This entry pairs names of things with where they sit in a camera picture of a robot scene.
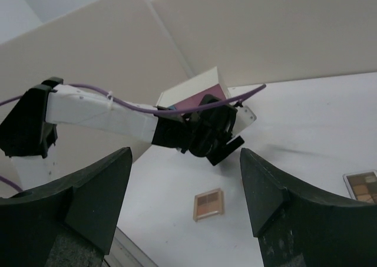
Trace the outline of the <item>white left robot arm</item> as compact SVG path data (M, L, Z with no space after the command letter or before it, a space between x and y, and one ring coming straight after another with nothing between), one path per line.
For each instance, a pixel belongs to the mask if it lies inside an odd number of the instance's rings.
M72 124L131 136L155 146L179 149L217 165L244 140L235 131L239 100L207 94L186 110L141 107L82 84L52 78L14 100L1 122L1 150L9 157L21 184L17 191L55 180L55 147L59 124Z

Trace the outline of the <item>pink drawer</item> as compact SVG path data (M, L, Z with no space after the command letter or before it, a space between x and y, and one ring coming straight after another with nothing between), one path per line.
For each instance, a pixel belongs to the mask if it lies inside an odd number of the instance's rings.
M184 110L187 108L194 108L200 105L202 99L206 94L211 94L221 100L225 100L227 98L226 93L224 93L223 89L221 88L220 84L216 84L210 88L207 88L195 95L186 98L185 100L179 101L173 105L175 110Z

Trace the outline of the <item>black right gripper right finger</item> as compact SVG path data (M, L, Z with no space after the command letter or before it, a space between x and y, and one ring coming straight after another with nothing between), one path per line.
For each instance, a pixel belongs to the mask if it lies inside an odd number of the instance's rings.
M375 266L376 205L339 196L243 148L242 183L264 266Z

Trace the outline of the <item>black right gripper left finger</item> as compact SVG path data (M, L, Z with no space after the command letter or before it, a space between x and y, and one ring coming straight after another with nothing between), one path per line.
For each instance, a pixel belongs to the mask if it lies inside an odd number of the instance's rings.
M132 152L1 199L2 266L101 266L109 254Z

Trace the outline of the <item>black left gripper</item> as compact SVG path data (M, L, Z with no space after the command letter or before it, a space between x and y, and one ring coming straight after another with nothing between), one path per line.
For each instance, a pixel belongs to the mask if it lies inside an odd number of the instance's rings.
M196 157L206 157L216 166L244 144L241 136L233 137L237 108L225 104L201 110L183 117L194 133L188 151Z

